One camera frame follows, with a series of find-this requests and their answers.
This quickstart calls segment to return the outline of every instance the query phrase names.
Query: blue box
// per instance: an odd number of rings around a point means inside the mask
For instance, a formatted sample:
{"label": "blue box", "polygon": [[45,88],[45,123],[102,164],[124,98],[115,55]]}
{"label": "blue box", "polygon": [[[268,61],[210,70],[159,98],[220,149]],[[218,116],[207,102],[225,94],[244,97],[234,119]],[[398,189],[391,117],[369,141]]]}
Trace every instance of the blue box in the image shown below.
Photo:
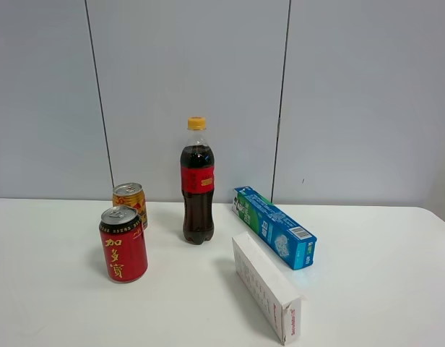
{"label": "blue box", "polygon": [[314,262],[317,238],[251,187],[235,188],[232,211],[292,269]]}

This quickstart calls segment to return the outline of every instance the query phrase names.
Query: white table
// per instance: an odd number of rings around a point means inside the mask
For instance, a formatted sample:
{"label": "white table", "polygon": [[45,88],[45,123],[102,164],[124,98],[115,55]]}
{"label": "white table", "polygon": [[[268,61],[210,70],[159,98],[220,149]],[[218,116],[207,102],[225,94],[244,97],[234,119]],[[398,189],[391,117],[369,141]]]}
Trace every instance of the white table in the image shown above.
{"label": "white table", "polygon": [[[149,202],[149,270],[107,278],[110,202],[0,200],[0,347],[279,346],[234,270],[248,228],[214,205],[215,236],[182,237],[183,204]],[[281,208],[317,238],[314,264],[272,261],[307,298],[302,347],[445,346],[445,223],[415,207]]]}

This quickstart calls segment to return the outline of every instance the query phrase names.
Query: gold can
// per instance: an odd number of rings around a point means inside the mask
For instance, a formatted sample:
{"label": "gold can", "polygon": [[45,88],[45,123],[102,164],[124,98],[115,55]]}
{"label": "gold can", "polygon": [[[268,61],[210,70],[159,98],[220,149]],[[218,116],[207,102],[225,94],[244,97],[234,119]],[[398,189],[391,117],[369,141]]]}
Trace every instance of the gold can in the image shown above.
{"label": "gold can", "polygon": [[113,206],[126,205],[137,210],[141,217],[144,230],[147,227],[147,209],[145,194],[139,183],[124,183],[113,188]]}

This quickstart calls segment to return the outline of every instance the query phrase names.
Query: barcode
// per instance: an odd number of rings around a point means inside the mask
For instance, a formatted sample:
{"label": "barcode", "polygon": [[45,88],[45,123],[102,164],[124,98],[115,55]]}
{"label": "barcode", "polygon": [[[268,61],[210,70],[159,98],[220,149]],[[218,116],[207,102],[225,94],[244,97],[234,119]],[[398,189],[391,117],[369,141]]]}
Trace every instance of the barcode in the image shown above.
{"label": "barcode", "polygon": [[300,240],[311,237],[310,233],[301,228],[300,226],[297,226],[296,228],[291,228],[290,231],[293,232]]}

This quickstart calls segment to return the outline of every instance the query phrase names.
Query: red can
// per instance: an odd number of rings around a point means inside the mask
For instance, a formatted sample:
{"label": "red can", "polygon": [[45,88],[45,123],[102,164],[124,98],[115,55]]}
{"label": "red can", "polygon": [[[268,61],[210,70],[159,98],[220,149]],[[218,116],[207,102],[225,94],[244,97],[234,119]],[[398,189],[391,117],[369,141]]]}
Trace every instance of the red can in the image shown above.
{"label": "red can", "polygon": [[109,276],[119,282],[131,282],[144,275],[147,253],[137,211],[124,205],[111,207],[102,214],[99,230]]}

